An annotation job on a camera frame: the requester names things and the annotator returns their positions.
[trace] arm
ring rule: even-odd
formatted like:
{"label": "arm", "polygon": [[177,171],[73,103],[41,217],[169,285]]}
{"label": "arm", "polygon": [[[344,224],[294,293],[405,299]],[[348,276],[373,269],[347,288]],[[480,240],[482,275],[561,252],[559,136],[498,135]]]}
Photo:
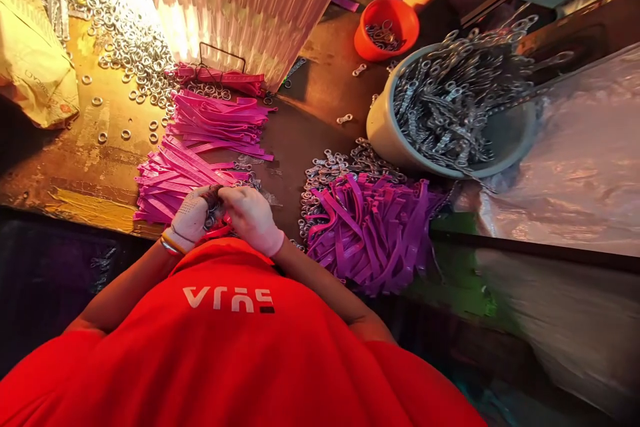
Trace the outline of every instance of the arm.
{"label": "arm", "polygon": [[364,342],[381,340],[395,344],[391,332],[373,310],[291,242],[284,241],[271,258],[290,278],[318,294],[358,338]]}
{"label": "arm", "polygon": [[358,338],[395,343],[373,310],[317,262],[285,241],[284,232],[273,222],[271,207],[258,191],[250,187],[225,187],[220,189],[219,196],[238,235],[258,252],[271,257],[290,278],[313,290]]}
{"label": "arm", "polygon": [[115,330],[135,304],[167,278],[182,256],[200,239],[209,204],[215,201],[213,191],[210,186],[200,187],[187,195],[162,238],[99,292],[65,332],[94,329],[109,333]]}
{"label": "arm", "polygon": [[86,329],[112,332],[149,290],[167,278],[179,260],[157,240],[135,264],[99,292],[65,332]]}

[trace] wooden board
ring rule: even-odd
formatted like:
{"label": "wooden board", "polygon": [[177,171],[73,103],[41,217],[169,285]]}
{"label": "wooden board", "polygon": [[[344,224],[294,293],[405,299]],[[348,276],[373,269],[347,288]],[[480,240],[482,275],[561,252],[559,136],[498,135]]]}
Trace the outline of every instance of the wooden board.
{"label": "wooden board", "polygon": [[[372,0],[358,0],[366,5]],[[276,222],[297,238],[299,196],[305,169],[324,149],[349,153],[353,140],[365,136],[371,96],[387,80],[386,65],[372,65],[360,77],[351,72],[362,63],[353,48],[359,13],[335,5],[327,8],[301,55],[309,61],[291,78],[292,88],[281,89],[269,116],[261,145],[275,161],[255,166],[263,187],[273,195]],[[448,3],[437,0],[421,15],[417,46],[434,43],[453,27],[456,19]],[[128,100],[135,83],[124,84],[121,70],[97,66],[103,45],[87,34],[89,23],[71,19],[71,41],[77,78],[90,75],[91,85],[79,83],[81,114],[67,130],[35,129],[14,105],[5,105],[0,126],[0,205],[39,212],[98,228],[156,238],[161,226],[133,223],[137,185],[136,166],[154,147],[149,142],[149,122],[163,112],[149,104]],[[94,107],[91,100],[102,97]],[[352,113],[355,120],[337,125],[335,120]],[[123,129],[131,139],[121,138]],[[97,142],[107,132],[104,145]],[[216,151],[208,161],[236,159],[235,152]]]}

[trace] white glove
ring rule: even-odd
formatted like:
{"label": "white glove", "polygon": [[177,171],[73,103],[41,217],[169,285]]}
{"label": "white glove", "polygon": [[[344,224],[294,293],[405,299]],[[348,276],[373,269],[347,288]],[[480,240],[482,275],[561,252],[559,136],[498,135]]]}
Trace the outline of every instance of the white glove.
{"label": "white glove", "polygon": [[185,197],[175,214],[171,227],[166,229],[162,238],[181,254],[193,249],[195,243],[204,235],[205,220],[209,206],[217,201],[218,185],[206,185],[194,189]]}
{"label": "white glove", "polygon": [[285,233],[275,226],[271,206],[260,192],[251,187],[222,187],[218,195],[242,240],[267,257],[280,250]]}

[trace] red t-shirt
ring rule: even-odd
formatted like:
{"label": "red t-shirt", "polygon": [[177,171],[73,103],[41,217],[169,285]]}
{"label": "red t-shirt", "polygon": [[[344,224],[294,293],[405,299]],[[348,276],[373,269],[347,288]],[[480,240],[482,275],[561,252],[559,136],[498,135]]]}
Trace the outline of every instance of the red t-shirt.
{"label": "red t-shirt", "polygon": [[193,250],[111,334],[67,332],[0,382],[10,426],[480,426],[422,359],[362,342],[236,239]]}

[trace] person's right hand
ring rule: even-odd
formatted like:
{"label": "person's right hand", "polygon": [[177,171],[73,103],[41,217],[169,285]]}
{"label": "person's right hand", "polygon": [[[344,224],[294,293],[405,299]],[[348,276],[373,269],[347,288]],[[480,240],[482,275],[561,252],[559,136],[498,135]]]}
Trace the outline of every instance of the person's right hand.
{"label": "person's right hand", "polygon": [[218,196],[242,240],[267,257],[280,250],[285,233],[275,226],[271,206],[260,192],[251,187],[223,187]]}

